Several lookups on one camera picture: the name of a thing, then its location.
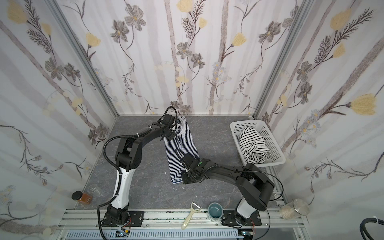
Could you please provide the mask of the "blue white striped tank top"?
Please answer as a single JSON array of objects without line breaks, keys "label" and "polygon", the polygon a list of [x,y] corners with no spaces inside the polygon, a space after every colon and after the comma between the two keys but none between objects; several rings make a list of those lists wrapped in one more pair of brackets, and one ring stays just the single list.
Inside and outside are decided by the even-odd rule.
[{"label": "blue white striped tank top", "polygon": [[178,116],[178,121],[176,136],[171,141],[166,138],[164,139],[170,180],[174,185],[182,183],[182,171],[186,170],[177,156],[176,150],[180,150],[178,151],[180,157],[183,157],[184,154],[189,154],[192,157],[200,158],[186,118]]}]

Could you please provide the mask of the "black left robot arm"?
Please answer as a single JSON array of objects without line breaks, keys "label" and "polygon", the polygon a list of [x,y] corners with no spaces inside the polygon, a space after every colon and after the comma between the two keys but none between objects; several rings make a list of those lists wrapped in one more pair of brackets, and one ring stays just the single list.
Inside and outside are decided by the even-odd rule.
[{"label": "black left robot arm", "polygon": [[[114,195],[111,200],[97,207],[100,227],[123,227],[132,220],[129,208],[129,192],[136,169],[142,162],[143,148],[155,139],[173,140],[181,118],[165,113],[159,120],[149,124],[134,135],[119,135],[109,139],[103,146],[105,160],[117,170]],[[119,140],[115,158],[111,161],[106,153],[107,146]]]}]

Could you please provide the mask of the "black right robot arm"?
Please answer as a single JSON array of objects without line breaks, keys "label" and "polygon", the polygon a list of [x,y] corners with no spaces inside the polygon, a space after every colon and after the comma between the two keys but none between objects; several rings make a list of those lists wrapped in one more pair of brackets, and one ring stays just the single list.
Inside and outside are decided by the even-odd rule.
[{"label": "black right robot arm", "polygon": [[199,184],[205,180],[219,180],[236,186],[242,199],[234,210],[234,219],[246,225],[255,211],[266,211],[275,184],[253,164],[243,167],[224,166],[208,159],[198,159],[181,150],[175,150],[177,158],[186,168],[182,171],[183,184]]}]

